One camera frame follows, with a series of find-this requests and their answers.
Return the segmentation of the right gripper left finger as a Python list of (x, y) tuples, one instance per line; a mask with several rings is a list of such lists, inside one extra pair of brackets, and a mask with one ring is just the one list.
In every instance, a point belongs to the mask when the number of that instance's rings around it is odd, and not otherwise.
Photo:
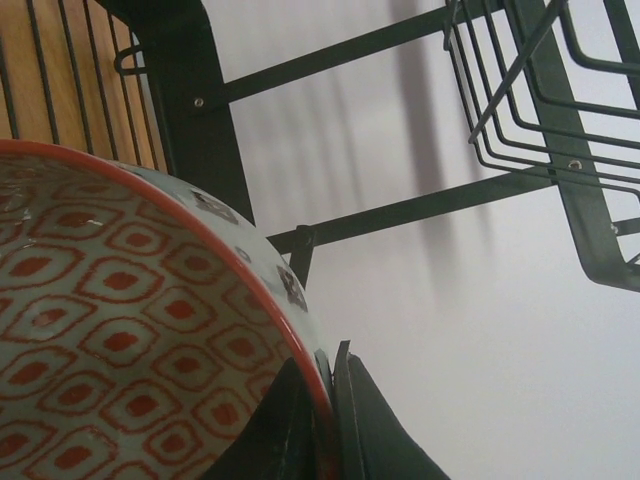
[(293, 359), (279, 370), (240, 436), (204, 473), (209, 480), (313, 479), (312, 402)]

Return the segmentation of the black wire dish rack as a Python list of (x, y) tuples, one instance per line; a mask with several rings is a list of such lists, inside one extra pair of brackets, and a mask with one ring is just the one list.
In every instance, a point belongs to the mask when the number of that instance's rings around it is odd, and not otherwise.
[(442, 7), (228, 82), (200, 1), (5, 1), (1, 5), (1, 133), (149, 161), (252, 211), (233, 102), (418, 40), (443, 37), (483, 166), (497, 176), (273, 235), (306, 277), (314, 249), (547, 187), (560, 191), (578, 258), (601, 285), (637, 291), (639, 260), (607, 191), (639, 192), (637, 163), (593, 146), (634, 140), (587, 133), (583, 113), (637, 119), (574, 98), (560, 53), (639, 89), (639, 48), (626, 5), (605, 3), (617, 61), (585, 55), (564, 1), (448, 1)]

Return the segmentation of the red eye pattern bowl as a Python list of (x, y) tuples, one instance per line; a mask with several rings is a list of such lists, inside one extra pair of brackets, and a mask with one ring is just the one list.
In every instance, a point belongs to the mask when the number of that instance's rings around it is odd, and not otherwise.
[(224, 202), (161, 172), (1, 144), (1, 475), (206, 479), (285, 361), (339, 477), (304, 288)]

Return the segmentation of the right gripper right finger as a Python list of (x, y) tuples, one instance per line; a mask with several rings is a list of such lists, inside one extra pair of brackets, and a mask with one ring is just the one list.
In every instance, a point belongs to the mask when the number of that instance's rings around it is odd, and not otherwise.
[(340, 343), (333, 372), (343, 479), (446, 479), (413, 440), (363, 361)]

